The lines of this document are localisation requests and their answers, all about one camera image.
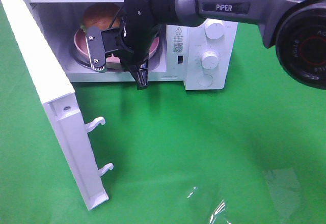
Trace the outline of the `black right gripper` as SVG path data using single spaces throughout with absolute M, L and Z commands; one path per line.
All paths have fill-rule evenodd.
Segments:
M 149 48 L 162 24 L 175 24 L 175 0 L 124 0 L 124 44 L 133 55 L 121 60 L 135 82 L 137 89 L 148 87 L 148 61 L 145 61 Z

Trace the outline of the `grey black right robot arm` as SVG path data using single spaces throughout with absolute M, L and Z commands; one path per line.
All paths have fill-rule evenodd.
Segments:
M 325 88 L 325 0 L 124 0 L 121 38 L 134 52 L 126 65 L 138 86 L 147 86 L 141 66 L 161 25 L 197 27 L 208 18 L 258 26 L 292 78 Z

